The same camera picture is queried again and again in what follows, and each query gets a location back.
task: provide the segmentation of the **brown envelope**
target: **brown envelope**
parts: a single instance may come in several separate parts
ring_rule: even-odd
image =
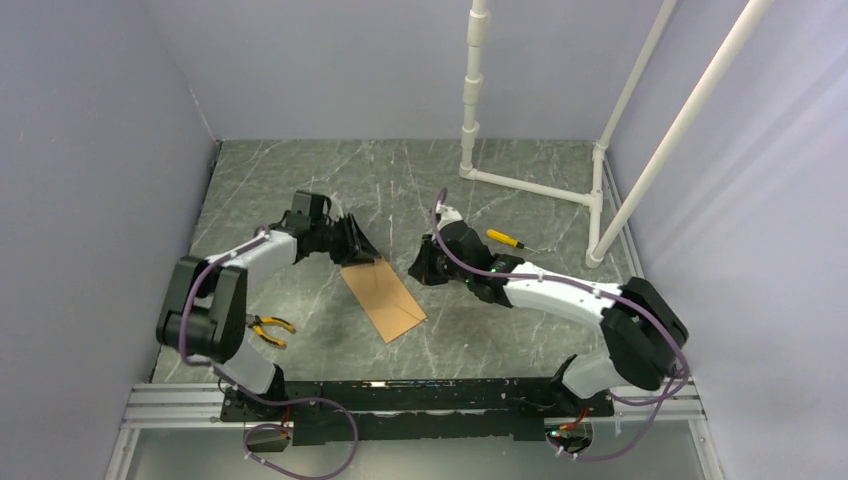
[[[385,259],[344,267],[342,278],[386,343],[427,318]]]

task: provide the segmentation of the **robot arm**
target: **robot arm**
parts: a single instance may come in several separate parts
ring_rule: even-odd
[[[568,358],[552,379],[559,400],[579,405],[596,393],[620,385],[656,390],[673,375],[675,357],[659,332],[636,312],[600,295],[601,291],[636,302],[656,316],[682,347],[689,337],[686,327],[653,286],[642,278],[624,285],[589,282],[590,292],[565,283],[539,281],[554,274],[523,258],[492,254],[456,210],[440,207],[439,234],[463,263],[495,273],[528,274],[538,279],[512,279],[475,275],[459,267],[442,251],[432,235],[424,235],[421,250],[408,273],[424,285],[449,280],[466,284],[480,300],[508,308],[532,308],[580,322],[602,335],[604,345],[589,354]]]
[[[257,239],[261,244],[220,262],[200,284],[187,321],[186,350],[208,358],[219,374],[260,397],[285,400],[282,368],[265,360],[245,335],[248,289],[312,253],[328,253],[333,263],[342,266],[373,262],[380,255],[353,215],[342,212],[339,202],[302,191],[295,193],[291,209],[279,222],[257,230]],[[177,262],[156,328],[160,344],[178,348],[192,286],[221,256],[186,256]],[[251,410],[260,415],[266,410],[270,415],[274,409],[257,402]]]

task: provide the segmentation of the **black mounting base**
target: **black mounting base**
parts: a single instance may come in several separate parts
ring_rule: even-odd
[[[354,414],[360,440],[412,440],[511,435],[516,441],[544,440],[544,419],[576,417],[580,409],[555,405],[550,378],[287,382],[290,399],[324,397]],[[599,393],[586,404],[589,417],[610,417],[612,402]],[[223,422],[269,421],[253,414],[227,389]],[[292,407],[293,445],[349,441],[341,412],[321,404]]]

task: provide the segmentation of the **cable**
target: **cable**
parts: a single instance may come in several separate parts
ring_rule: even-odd
[[[539,280],[538,275],[533,275],[533,274],[530,274],[530,273],[500,273],[500,272],[488,272],[488,271],[485,271],[485,270],[480,270],[478,268],[474,268],[471,265],[464,263],[462,260],[457,258],[457,256],[454,255],[453,252],[451,252],[450,249],[448,248],[448,246],[445,244],[445,241],[442,238],[442,235],[439,233],[439,229],[438,229],[438,225],[439,225],[438,206],[439,206],[439,204],[441,204],[445,201],[445,198],[447,198],[447,194],[448,194],[448,189],[446,187],[443,187],[441,190],[439,190],[439,193],[436,194],[436,198],[433,202],[433,210],[432,210],[430,216],[431,216],[431,221],[433,223],[433,238],[436,239],[436,242],[439,244],[442,251],[445,252],[445,255],[447,255],[448,258],[450,258],[451,261],[454,264],[456,264],[458,267],[462,268],[463,270],[465,270],[467,272],[473,273],[475,275],[480,275],[480,276],[483,276],[483,277],[514,278],[514,279],[521,279],[521,280]],[[582,282],[578,282],[576,280],[572,280],[571,278],[568,278],[568,277],[563,277],[561,275],[542,275],[541,279],[542,280],[549,280],[549,281],[553,281],[553,282],[564,283],[566,285],[569,285],[569,286],[572,286],[572,287],[575,287],[575,288],[579,288],[580,290],[584,290],[584,291],[589,292],[589,293],[595,293],[595,290],[592,287],[590,287],[589,285],[586,285],[585,283],[582,283]],[[678,358],[678,360],[680,361],[680,364],[682,366],[681,371],[680,371],[680,375],[679,375],[679,378],[682,378],[682,380],[674,387],[673,390],[667,391],[666,393],[663,393],[662,395],[660,395],[658,397],[652,397],[650,400],[645,400],[644,402],[634,402],[634,401],[630,401],[630,400],[626,400],[626,399],[621,399],[620,397],[615,396],[612,393],[610,393],[610,395],[613,398],[615,398],[616,400],[621,401],[621,403],[624,403],[625,405],[644,406],[644,405],[651,405],[651,404],[654,404],[654,403],[659,403],[663,400],[670,398],[671,396],[673,396],[677,392],[679,392],[686,385],[685,379],[689,375],[689,362],[686,361],[686,357],[683,355],[683,352],[680,350],[680,347],[677,346],[677,342],[675,342],[674,338],[672,338],[671,334],[668,333],[668,330],[666,330],[665,326],[651,312],[649,312],[647,309],[645,309],[644,307],[642,307],[641,305],[637,304],[636,302],[634,302],[630,299],[618,296],[614,293],[606,292],[604,290],[599,290],[598,293],[600,293],[600,295],[602,297],[606,298],[606,299],[613,300],[615,302],[621,303],[622,305],[624,305],[626,307],[630,307],[631,309],[636,311],[636,313],[638,313],[639,315],[644,317],[646,320],[648,320],[648,322],[651,325],[653,325],[653,327],[660,333],[660,335],[663,337],[663,339],[668,343],[669,347],[671,347],[672,352],[674,352],[674,355]]]
[[[303,404],[303,403],[307,403],[307,404],[324,403],[324,404],[330,405],[331,407],[341,411],[345,415],[345,417],[347,417],[348,422],[350,422],[351,429],[353,430],[353,446],[350,449],[350,454],[347,456],[347,459],[344,462],[342,462],[342,464],[338,468],[336,468],[335,470],[333,470],[332,472],[330,472],[326,475],[318,475],[318,476],[301,475],[299,473],[295,473],[295,472],[286,470],[285,468],[283,468],[283,467],[281,467],[281,466],[279,466],[275,463],[269,462],[269,461],[265,460],[264,458],[260,457],[259,455],[256,455],[255,453],[250,451],[250,447],[248,446],[248,440],[250,439],[250,436],[253,433],[258,432],[260,430],[276,430],[278,432],[285,432],[289,436],[292,436],[292,429],[291,428],[283,426],[283,425],[277,425],[276,423],[262,423],[260,425],[257,425],[255,427],[249,429],[247,432],[245,432],[244,438],[242,439],[242,445],[244,447],[244,453],[245,453],[244,458],[245,459],[250,458],[251,460],[253,460],[257,463],[262,464],[262,465],[270,468],[271,470],[282,473],[283,475],[287,475],[287,476],[292,477],[292,478],[296,478],[298,480],[327,480],[329,478],[333,478],[336,475],[342,473],[342,471],[345,468],[347,468],[348,465],[350,465],[350,462],[353,461],[353,457],[356,455],[356,449],[359,446],[359,428],[356,426],[356,419],[353,418],[353,414],[350,413],[350,411],[348,409],[344,408],[338,402],[330,400],[329,398],[322,398],[322,397],[305,397],[305,398],[298,398],[296,400],[279,400],[279,401],[267,400],[267,399],[260,397],[255,392],[250,391],[247,387],[245,387],[243,385],[239,385],[232,378],[230,378],[224,372],[218,370],[217,368],[215,369],[215,373],[218,376],[220,376],[221,378],[223,378],[225,382],[237,387],[239,392],[241,392],[241,393],[245,394],[246,396],[256,400],[257,402],[263,403],[265,405],[270,405],[270,406],[273,406],[273,407],[288,407],[288,406],[291,406],[291,405],[299,405],[299,404]]]
[[[456,255],[454,255],[453,252],[451,252],[450,249],[448,248],[448,246],[445,244],[445,241],[442,238],[442,235],[439,233],[439,228],[438,228],[438,226],[439,226],[439,213],[438,213],[439,204],[444,203],[445,199],[447,198],[447,195],[448,195],[448,189],[446,187],[442,187],[442,189],[439,190],[439,193],[436,194],[436,198],[433,201],[433,209],[430,212],[430,220],[433,223],[433,238],[436,239],[436,242],[439,244],[439,247],[441,247],[441,249],[445,253],[445,255],[447,255],[448,258],[450,258],[451,261],[455,265],[457,265],[458,267],[462,268],[463,270],[465,270],[467,272],[473,273],[475,275],[484,276],[484,277],[514,278],[514,279],[521,279],[521,280],[539,280],[538,275],[532,275],[532,274],[526,274],[526,273],[487,272],[485,270],[480,270],[478,268],[474,268],[471,265],[468,265],[468,264],[464,263],[462,260],[460,260],[459,258],[457,258]],[[589,285],[586,285],[584,283],[581,283],[581,282],[578,282],[576,280],[572,280],[570,278],[563,277],[563,276],[560,276],[560,275],[542,275],[541,280],[548,280],[548,281],[564,283],[566,285],[570,285],[572,287],[579,288],[579,289],[587,291],[589,293],[595,292],[592,289],[592,287],[590,287]],[[689,376],[689,362],[686,361],[686,357],[683,355],[683,352],[680,350],[680,347],[677,345],[677,342],[675,342],[674,338],[671,337],[671,334],[668,333],[668,330],[666,330],[665,326],[651,312],[649,312],[648,310],[646,310],[645,308],[643,308],[641,305],[637,304],[636,302],[633,302],[632,300],[629,300],[627,298],[620,297],[618,295],[615,295],[613,293],[609,293],[609,292],[606,292],[606,291],[603,291],[603,290],[600,290],[599,293],[604,298],[607,298],[609,300],[613,300],[615,302],[619,302],[624,306],[630,307],[631,309],[636,311],[636,313],[638,313],[639,315],[641,315],[642,317],[647,319],[648,322],[651,325],[653,325],[654,328],[657,329],[657,331],[660,333],[660,335],[663,337],[663,339],[666,342],[668,342],[668,345],[669,345],[669,347],[671,347],[671,350],[674,352],[674,355],[680,361],[681,369],[680,369],[680,374],[678,375],[678,377],[682,378],[682,380],[680,382],[678,382],[678,384],[674,387],[674,389],[672,389],[672,385],[674,384],[674,381],[673,380],[669,381],[668,384],[666,384],[665,390],[663,390],[662,394],[660,394],[657,397],[653,397],[651,400],[645,401],[646,403],[631,402],[631,401],[624,402],[619,397],[614,397],[617,400],[622,401],[622,403],[625,403],[626,405],[643,406],[643,405],[655,404],[655,407],[654,407],[653,411],[651,412],[651,414],[648,416],[648,419],[645,422],[645,424],[642,426],[642,428],[639,430],[639,432],[636,433],[636,436],[633,437],[633,439],[630,441],[630,443],[628,443],[624,448],[620,449],[619,451],[617,451],[615,453],[611,453],[611,454],[608,454],[608,455],[595,455],[595,456],[590,456],[590,457],[586,457],[586,456],[578,457],[575,454],[575,456],[574,456],[574,459],[579,459],[579,460],[582,460],[582,461],[589,461],[589,462],[612,460],[614,458],[618,458],[618,457],[626,454],[631,449],[633,449],[633,447],[635,447],[636,444],[638,444],[639,441],[642,440],[642,437],[645,436],[645,434],[651,428],[651,425],[653,425],[654,419],[657,417],[657,414],[659,413],[659,410],[660,410],[660,407],[662,406],[662,403],[665,400],[667,400],[668,398],[670,398],[672,395],[679,392],[686,385],[686,378]]]
[[[571,430],[571,429],[573,429],[577,425],[580,425],[580,422],[582,422],[583,419],[586,418],[586,414],[588,414],[588,413],[589,413],[589,405],[586,405],[585,407],[583,407],[583,410],[580,411],[580,415],[577,416],[577,420],[574,420],[571,423],[565,423],[563,425],[560,425],[559,429],[560,430]]]
[[[203,281],[206,280],[206,277],[212,273],[219,265],[226,263],[229,260],[243,254],[247,253],[254,248],[258,247],[265,243],[268,240],[268,232],[264,229],[260,230],[257,235],[247,243],[239,245],[238,247],[225,252],[209,262],[209,265],[200,272],[200,275],[194,280],[194,283],[191,284],[191,290],[188,292],[188,297],[186,297],[186,303],[183,306],[183,315],[180,319],[180,335],[177,341],[177,350],[180,352],[180,358],[183,359],[183,362],[192,365],[195,367],[208,367],[212,365],[212,362],[207,361],[197,361],[188,358],[188,353],[186,351],[186,333],[188,332],[188,317],[191,314],[191,307],[194,306],[194,299],[197,298],[197,292],[200,291],[200,286],[203,284]]]

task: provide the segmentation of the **table surface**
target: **table surface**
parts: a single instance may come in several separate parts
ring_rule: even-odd
[[[475,164],[484,171],[588,192],[591,143],[485,140]],[[485,239],[493,251],[519,254],[555,272],[601,282],[631,276],[624,244],[614,242],[597,269],[584,263],[586,207],[458,177],[457,140],[227,141],[212,175],[191,253],[207,256],[249,239],[258,225],[277,221],[297,189],[337,194],[371,242],[389,259],[428,319],[386,344],[326,255],[313,255],[248,292],[248,313],[286,318],[297,334],[277,349],[251,343],[280,364],[291,380],[480,378],[548,376],[571,354],[600,338],[565,318],[480,302],[458,282],[424,287],[406,275],[428,210],[448,187],[456,207],[478,232],[494,228],[539,253],[512,251]],[[607,201],[602,231],[612,217]],[[206,368],[180,364],[163,348],[154,382],[210,382]]]

